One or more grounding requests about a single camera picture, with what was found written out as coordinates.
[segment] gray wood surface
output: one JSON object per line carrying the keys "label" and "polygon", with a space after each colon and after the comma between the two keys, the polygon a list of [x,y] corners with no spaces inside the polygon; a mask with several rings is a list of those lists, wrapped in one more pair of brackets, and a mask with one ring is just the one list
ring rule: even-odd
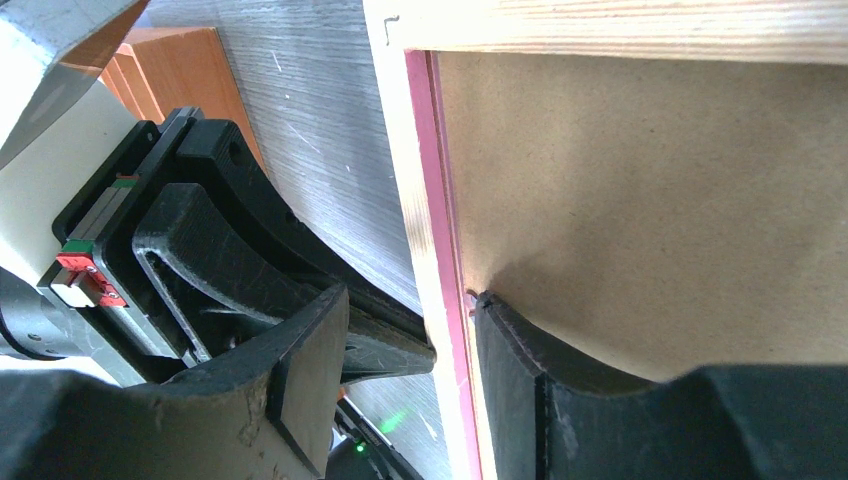
{"label": "gray wood surface", "polygon": [[[342,258],[421,313],[361,3],[153,0],[143,20],[218,28],[277,190]],[[366,381],[348,396],[424,478],[450,478],[432,375]]]}

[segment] wooden plank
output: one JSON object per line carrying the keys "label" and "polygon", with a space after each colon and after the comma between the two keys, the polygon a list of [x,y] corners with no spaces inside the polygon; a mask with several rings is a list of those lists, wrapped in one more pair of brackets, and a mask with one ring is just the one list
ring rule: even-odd
{"label": "wooden plank", "polygon": [[399,3],[405,49],[848,63],[846,0]]}
{"label": "wooden plank", "polygon": [[101,78],[104,79],[104,83],[106,83],[106,86],[109,87],[109,90],[118,97],[121,103],[127,107],[135,118],[144,120],[141,108],[139,108],[138,102],[135,100],[135,96],[133,96],[133,93],[130,90],[126,77],[124,77],[123,72],[121,72],[121,69],[118,67],[118,61],[115,57],[112,57],[112,60],[108,65],[106,65],[106,68],[103,69]]}
{"label": "wooden plank", "polygon": [[116,53],[113,60],[118,65],[118,70],[129,88],[132,99],[135,101],[135,104],[138,105],[138,111],[141,113],[141,118],[144,120],[152,120],[156,123],[164,122],[165,114],[162,112],[162,109],[159,108],[159,103],[156,101],[153,92],[150,90],[147,78],[141,68],[139,68],[138,63],[135,61],[135,57],[131,54],[126,55],[123,53]]}
{"label": "wooden plank", "polygon": [[434,369],[454,478],[482,478],[480,449],[458,284],[449,204],[444,195],[445,145],[434,65],[424,52],[390,45],[386,22],[396,4],[364,2],[377,84],[398,184],[412,265],[427,333],[438,352]]}
{"label": "wooden plank", "polygon": [[167,115],[174,108],[194,105],[207,118],[236,122],[253,156],[264,165],[214,28],[137,28],[123,45],[135,59],[159,112]]}

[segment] wood edge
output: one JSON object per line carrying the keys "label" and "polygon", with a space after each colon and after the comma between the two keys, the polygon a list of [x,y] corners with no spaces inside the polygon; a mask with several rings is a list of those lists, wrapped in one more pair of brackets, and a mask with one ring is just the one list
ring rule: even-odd
{"label": "wood edge", "polygon": [[[473,415],[477,432],[477,448],[480,454],[480,468],[482,477],[496,479],[497,470],[495,466],[495,452],[492,445],[492,432],[489,426],[489,413],[486,408],[486,399],[483,392],[482,377],[480,375],[480,361],[477,354],[476,331],[471,318],[472,312],[465,303],[465,276],[462,268],[462,248],[460,245],[459,229],[457,225],[456,202],[454,201],[454,183],[450,165],[450,148],[447,135],[447,122],[442,102],[442,87],[439,76],[438,52],[427,52],[429,67],[430,94],[433,101],[433,119],[436,122],[436,133],[439,142],[439,165],[441,170],[441,183],[433,185],[433,189],[442,189],[441,197],[445,200],[445,208],[437,212],[444,212],[445,222],[448,225],[448,236],[451,249],[437,249],[436,255],[439,263],[453,265],[453,286],[458,299],[460,324],[465,339],[466,363],[469,374],[469,385],[471,387],[471,398],[473,404]],[[430,215],[435,215],[431,207]]]}
{"label": "wood edge", "polygon": [[124,107],[126,107],[127,110],[135,116],[135,118],[143,120],[141,108],[138,106],[138,102],[136,101],[132,90],[130,90],[127,79],[118,67],[118,61],[115,57],[112,57],[112,60],[110,60],[109,64],[106,65],[106,68],[103,69],[102,77],[108,77],[110,79],[111,84],[107,83],[106,86],[109,87],[112,94],[124,104]]}
{"label": "wood edge", "polygon": [[[395,2],[364,0],[363,7],[416,285],[438,354],[433,377],[451,470],[454,478],[476,480],[478,434],[427,54],[391,45]],[[440,262],[440,255],[451,260]]]}
{"label": "wood edge", "polygon": [[456,269],[458,252],[454,248],[446,190],[446,172],[443,168],[446,145],[442,142],[444,136],[440,128],[441,122],[438,121],[439,113],[436,110],[438,92],[433,90],[434,71],[431,61],[433,56],[430,52],[413,50],[405,52],[405,57],[427,208],[430,214],[429,228],[432,232],[436,269],[440,280],[438,289],[441,291],[444,304],[449,341],[453,351],[453,370],[459,388],[459,408],[465,431],[473,432],[473,435],[466,435],[465,446],[469,452],[476,452],[476,458],[469,453],[472,476],[482,478],[477,418],[474,413],[475,405],[471,390],[468,338],[464,325],[461,284],[458,283],[460,275]]}
{"label": "wood edge", "polygon": [[129,43],[122,43],[122,44],[118,45],[118,49],[115,50],[115,55],[119,55],[119,54],[120,55],[126,55],[128,57],[132,57],[133,56],[132,45],[130,45]]}
{"label": "wood edge", "polygon": [[[157,95],[162,92],[154,91],[152,85],[148,82],[146,76],[147,66],[151,62],[160,60],[161,57],[159,57],[158,49],[167,48],[167,45],[170,44],[169,42],[189,42],[195,45],[201,44],[201,42],[209,42],[211,50],[205,50],[205,60],[210,62],[210,64],[216,65],[216,67],[218,64],[220,66],[220,68],[216,68],[219,75],[210,81],[216,82],[225,91],[222,94],[224,97],[228,97],[226,91],[232,89],[235,98],[238,100],[237,102],[227,102],[229,113],[225,114],[226,117],[224,118],[230,118],[239,125],[239,129],[244,136],[245,142],[247,142],[248,148],[253,153],[256,163],[267,174],[267,167],[265,166],[259,141],[256,139],[256,134],[250,121],[250,116],[247,114],[247,109],[244,106],[244,99],[236,83],[232,66],[227,58],[221,37],[218,35],[218,29],[215,27],[142,28],[133,29],[130,34],[134,41],[128,41],[127,47],[132,50],[132,56],[142,73],[142,78],[154,99],[157,100],[156,105],[163,115],[166,113],[162,111],[162,105],[160,104],[163,99],[157,98]],[[202,101],[196,103],[198,103],[197,106],[201,107],[201,109],[203,108]]]}
{"label": "wood edge", "polygon": [[129,51],[129,55],[119,52],[113,57],[118,65],[118,71],[126,80],[129,92],[138,105],[141,117],[162,123],[165,121],[165,115],[162,114],[159,102],[150,89],[150,83],[147,81],[144,70],[139,65],[132,47]]}
{"label": "wood edge", "polygon": [[203,30],[215,30],[215,27],[134,27],[127,33],[123,43],[135,45],[173,35],[186,35]]}
{"label": "wood edge", "polygon": [[400,4],[408,50],[848,64],[846,1]]}
{"label": "wood edge", "polygon": [[103,72],[100,74],[100,80],[103,81],[103,84],[106,85],[106,88],[108,88],[113,95],[115,95],[116,97],[118,96],[115,93],[115,82],[112,81],[112,75],[109,74],[109,71],[107,69],[103,69]]}
{"label": "wood edge", "polygon": [[235,74],[233,74],[233,67],[230,65],[230,61],[227,58],[227,52],[224,50],[224,43],[221,41],[221,36],[218,35],[217,28],[209,28],[211,30],[212,36],[214,37],[215,46],[217,47],[217,54],[220,55],[221,61],[227,67],[227,78],[226,80],[221,79],[222,81],[226,81],[227,83],[232,85],[232,88],[235,89],[236,95],[238,96],[238,110],[241,118],[243,119],[246,127],[246,131],[242,131],[242,135],[244,135],[245,140],[247,141],[247,145],[253,151],[253,156],[256,158],[256,163],[259,164],[259,168],[262,169],[265,174],[268,174],[267,167],[265,166],[265,159],[262,157],[262,150],[260,149],[259,141],[256,139],[256,134],[253,129],[253,122],[250,120],[250,115],[247,114],[247,108],[244,106],[244,100],[241,96],[241,91],[238,88],[238,83],[236,82]]}

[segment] wood grain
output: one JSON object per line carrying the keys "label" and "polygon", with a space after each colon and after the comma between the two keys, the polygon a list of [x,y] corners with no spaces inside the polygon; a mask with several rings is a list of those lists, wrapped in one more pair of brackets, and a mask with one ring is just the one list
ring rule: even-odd
{"label": "wood grain", "polygon": [[405,49],[848,63],[848,1],[399,2]]}
{"label": "wood grain", "polygon": [[175,108],[200,107],[207,118],[236,122],[253,156],[263,165],[214,28],[134,28],[107,70],[114,82],[113,92],[130,111],[139,113],[138,118],[161,123]]}

